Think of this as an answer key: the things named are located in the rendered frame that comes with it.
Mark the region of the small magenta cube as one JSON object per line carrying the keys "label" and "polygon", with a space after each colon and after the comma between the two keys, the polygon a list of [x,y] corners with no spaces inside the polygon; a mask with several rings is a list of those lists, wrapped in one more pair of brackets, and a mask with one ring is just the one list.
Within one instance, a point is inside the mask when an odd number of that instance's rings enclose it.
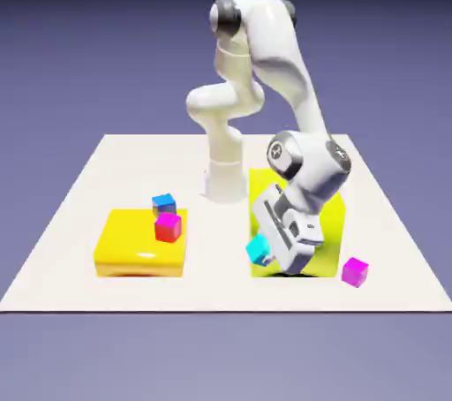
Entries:
{"label": "small magenta cube", "polygon": [[355,257],[349,258],[343,265],[342,281],[354,286],[360,287],[367,278],[369,265]]}

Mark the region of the large lime box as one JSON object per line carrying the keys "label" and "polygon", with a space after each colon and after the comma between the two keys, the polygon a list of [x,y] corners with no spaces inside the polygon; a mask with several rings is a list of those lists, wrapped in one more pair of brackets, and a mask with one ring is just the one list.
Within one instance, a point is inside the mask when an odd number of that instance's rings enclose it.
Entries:
{"label": "large lime box", "polygon": [[[252,213],[252,204],[270,184],[284,188],[287,182],[271,169],[256,168],[248,171],[248,204],[250,239],[259,232],[259,224]],[[304,276],[334,277],[337,271],[342,246],[346,207],[341,194],[336,193],[320,212],[320,226],[324,243],[318,246],[308,264],[300,272]]]}

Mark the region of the small cyan cube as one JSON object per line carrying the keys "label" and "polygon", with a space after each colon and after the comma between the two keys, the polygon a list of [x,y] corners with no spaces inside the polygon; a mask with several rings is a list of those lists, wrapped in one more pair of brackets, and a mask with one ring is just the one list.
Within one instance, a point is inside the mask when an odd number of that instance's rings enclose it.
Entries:
{"label": "small cyan cube", "polygon": [[266,267],[262,264],[266,256],[271,256],[271,248],[264,235],[257,233],[246,246],[246,252],[252,264]]}

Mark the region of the large yellow box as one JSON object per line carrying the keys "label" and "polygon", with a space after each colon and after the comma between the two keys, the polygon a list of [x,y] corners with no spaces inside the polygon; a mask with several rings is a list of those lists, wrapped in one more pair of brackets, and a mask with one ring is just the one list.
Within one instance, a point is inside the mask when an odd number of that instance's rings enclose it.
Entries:
{"label": "large yellow box", "polygon": [[188,211],[177,210],[182,233],[174,243],[155,238],[152,209],[117,208],[109,213],[94,249],[98,276],[181,277],[184,272]]}

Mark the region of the small red cube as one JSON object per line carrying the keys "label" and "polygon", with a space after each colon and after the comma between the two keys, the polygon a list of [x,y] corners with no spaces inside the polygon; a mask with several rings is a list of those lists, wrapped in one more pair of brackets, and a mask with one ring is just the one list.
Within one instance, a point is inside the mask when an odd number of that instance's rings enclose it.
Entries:
{"label": "small red cube", "polygon": [[161,212],[154,222],[155,238],[162,242],[174,243],[182,233],[182,218],[174,213]]}

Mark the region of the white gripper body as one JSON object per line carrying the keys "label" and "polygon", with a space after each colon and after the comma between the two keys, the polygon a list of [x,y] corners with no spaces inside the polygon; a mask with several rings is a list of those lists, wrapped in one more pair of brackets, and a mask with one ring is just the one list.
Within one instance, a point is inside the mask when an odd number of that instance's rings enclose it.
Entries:
{"label": "white gripper body", "polygon": [[275,204],[283,197],[277,183],[271,183],[252,204],[252,212],[259,232],[267,239],[271,255],[285,274],[299,274],[313,257],[313,245],[306,244],[294,235],[289,226],[275,212]]}

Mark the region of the small blue cube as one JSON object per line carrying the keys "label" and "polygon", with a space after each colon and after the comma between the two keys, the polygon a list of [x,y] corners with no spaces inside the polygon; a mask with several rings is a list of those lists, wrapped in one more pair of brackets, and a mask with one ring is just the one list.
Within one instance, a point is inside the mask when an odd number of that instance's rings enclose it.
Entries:
{"label": "small blue cube", "polygon": [[159,194],[152,197],[154,215],[158,217],[161,213],[176,214],[176,200],[170,193]]}

